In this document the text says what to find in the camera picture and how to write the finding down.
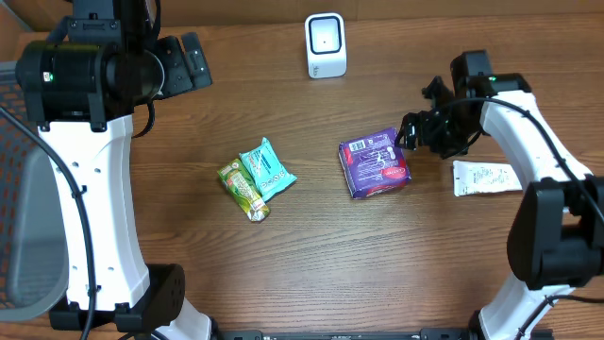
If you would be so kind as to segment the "red purple snack package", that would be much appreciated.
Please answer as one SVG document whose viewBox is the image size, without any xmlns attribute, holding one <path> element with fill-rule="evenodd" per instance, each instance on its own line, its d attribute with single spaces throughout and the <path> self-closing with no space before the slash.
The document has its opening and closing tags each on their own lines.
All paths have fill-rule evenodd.
<svg viewBox="0 0 604 340">
<path fill-rule="evenodd" d="M 397 130 L 388 127 L 339 144 L 339 159 L 353 199 L 403 188 L 411 181 L 403 151 L 394 144 L 396 135 Z"/>
</svg>

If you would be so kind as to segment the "white tube gold cap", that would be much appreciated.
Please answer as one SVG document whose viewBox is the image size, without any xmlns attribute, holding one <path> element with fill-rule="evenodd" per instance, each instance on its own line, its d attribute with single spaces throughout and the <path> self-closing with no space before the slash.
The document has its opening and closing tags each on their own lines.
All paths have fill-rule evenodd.
<svg viewBox="0 0 604 340">
<path fill-rule="evenodd" d="M 453 161 L 455 196 L 522 191 L 512 167 L 505 163 Z"/>
</svg>

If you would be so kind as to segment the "green noodle snack pack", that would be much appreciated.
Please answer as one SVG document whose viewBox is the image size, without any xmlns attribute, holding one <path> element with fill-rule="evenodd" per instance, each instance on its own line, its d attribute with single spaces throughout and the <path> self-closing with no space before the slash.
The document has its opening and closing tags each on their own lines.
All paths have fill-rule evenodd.
<svg viewBox="0 0 604 340">
<path fill-rule="evenodd" d="M 226 190 L 250 221 L 261 222 L 270 214 L 270 208 L 266 205 L 254 180 L 239 159 L 229 162 L 217 173 Z"/>
</svg>

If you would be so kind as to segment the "teal wet wipes pack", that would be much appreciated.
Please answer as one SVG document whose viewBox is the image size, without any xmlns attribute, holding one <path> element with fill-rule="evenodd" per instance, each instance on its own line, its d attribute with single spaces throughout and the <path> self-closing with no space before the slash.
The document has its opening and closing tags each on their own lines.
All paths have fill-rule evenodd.
<svg viewBox="0 0 604 340">
<path fill-rule="evenodd" d="M 262 138 L 258 147 L 240 153 L 239 156 L 265 202 L 270 201 L 297 180 L 297 177 L 281 163 L 266 137 Z"/>
</svg>

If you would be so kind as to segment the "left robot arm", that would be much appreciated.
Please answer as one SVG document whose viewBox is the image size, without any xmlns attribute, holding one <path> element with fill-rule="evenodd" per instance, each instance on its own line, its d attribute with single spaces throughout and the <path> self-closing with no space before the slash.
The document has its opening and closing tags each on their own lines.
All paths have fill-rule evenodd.
<svg viewBox="0 0 604 340">
<path fill-rule="evenodd" d="M 130 150 L 136 107 L 207 86 L 160 36 L 161 5 L 76 1 L 16 64 L 33 141 L 59 190 L 68 283 L 51 326 L 88 336 L 113 324 L 131 337 L 211 340 L 213 320 L 185 296 L 178 264 L 144 261 L 136 231 Z"/>
</svg>

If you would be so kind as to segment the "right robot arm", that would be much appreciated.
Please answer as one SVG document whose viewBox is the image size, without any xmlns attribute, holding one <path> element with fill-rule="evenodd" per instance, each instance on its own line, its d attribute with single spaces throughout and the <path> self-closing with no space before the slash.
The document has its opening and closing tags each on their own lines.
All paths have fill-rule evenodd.
<svg viewBox="0 0 604 340">
<path fill-rule="evenodd" d="M 423 89 L 430 110 L 404 116 L 395 144 L 464 155 L 481 135 L 502 149 L 524 193 L 507 239 L 511 274 L 451 339 L 550 339 L 540 320 L 559 301 L 600 304 L 575 290 L 603 273 L 603 179 L 573 157 L 546 123 L 528 82 L 496 74 L 484 50 L 450 63 L 453 86 Z"/>
</svg>

